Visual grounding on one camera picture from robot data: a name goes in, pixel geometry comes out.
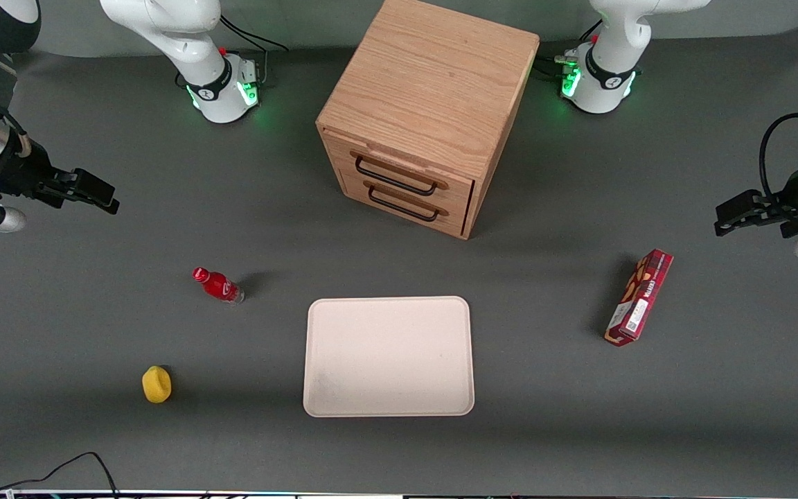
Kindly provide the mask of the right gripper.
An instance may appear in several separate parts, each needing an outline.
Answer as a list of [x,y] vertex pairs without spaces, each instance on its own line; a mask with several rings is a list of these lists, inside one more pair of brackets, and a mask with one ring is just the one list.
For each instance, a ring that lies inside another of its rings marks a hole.
[[[60,175],[60,184],[56,184]],[[29,156],[16,154],[16,146],[8,145],[0,156],[0,199],[3,195],[26,197],[53,208],[63,203],[85,202],[109,214],[117,214],[120,202],[114,198],[115,188],[83,168],[61,173],[54,168],[47,152],[32,142]],[[19,209],[0,205],[0,233],[20,231],[26,215]]]

